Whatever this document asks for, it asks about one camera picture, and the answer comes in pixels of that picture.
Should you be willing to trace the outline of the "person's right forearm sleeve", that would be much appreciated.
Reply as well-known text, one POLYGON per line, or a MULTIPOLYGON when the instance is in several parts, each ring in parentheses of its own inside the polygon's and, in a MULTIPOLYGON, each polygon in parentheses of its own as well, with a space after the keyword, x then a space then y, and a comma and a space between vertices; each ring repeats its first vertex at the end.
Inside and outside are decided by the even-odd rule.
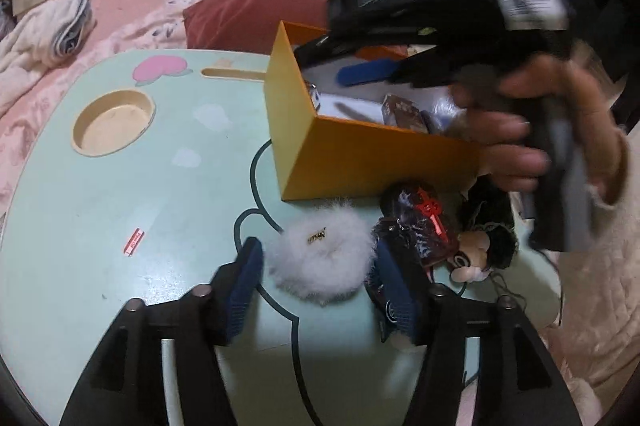
POLYGON ((592 197, 592 247, 560 255, 563 316, 542 332, 584 425, 611 409, 639 363, 639 149, 617 137, 620 194, 592 197))

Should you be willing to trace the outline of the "person's right hand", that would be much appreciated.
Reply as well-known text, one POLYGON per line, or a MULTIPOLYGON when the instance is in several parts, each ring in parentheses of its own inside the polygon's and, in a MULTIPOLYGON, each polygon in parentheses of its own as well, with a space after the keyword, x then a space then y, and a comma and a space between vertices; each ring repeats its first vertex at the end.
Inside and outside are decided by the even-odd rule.
MULTIPOLYGON (((556 95, 570 105, 573 127, 582 144, 589 185, 606 204, 620 197, 626 178, 627 152, 622 132, 608 110, 598 81, 573 62, 539 55, 499 85, 501 94, 515 99, 556 95)), ((519 115, 487 111, 464 86, 450 94, 466 110, 469 137, 482 146, 480 172, 504 191, 533 191, 546 174, 550 159, 540 150, 522 145, 530 124, 519 115)))

